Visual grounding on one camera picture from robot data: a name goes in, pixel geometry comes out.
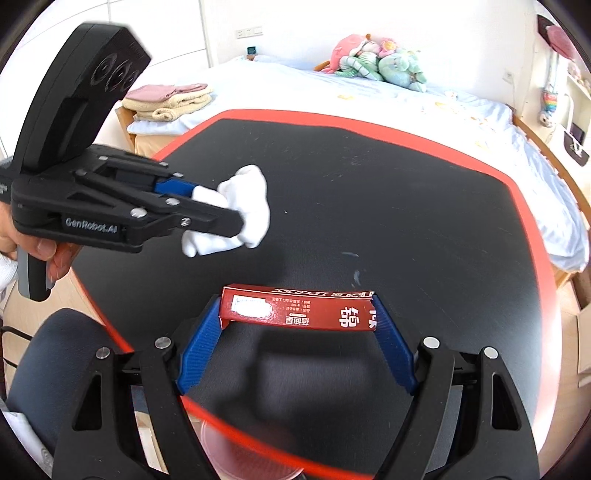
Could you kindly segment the person's left hand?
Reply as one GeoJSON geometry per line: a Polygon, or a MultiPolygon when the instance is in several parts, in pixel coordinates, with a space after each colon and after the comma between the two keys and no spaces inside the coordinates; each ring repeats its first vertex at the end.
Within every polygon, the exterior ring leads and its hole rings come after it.
{"type": "Polygon", "coordinates": [[[0,219],[1,253],[13,259],[18,248],[33,257],[47,262],[48,278],[58,281],[70,270],[81,246],[72,243],[57,243],[54,240],[28,236],[18,232],[14,226],[11,208],[1,204],[0,219]]]}

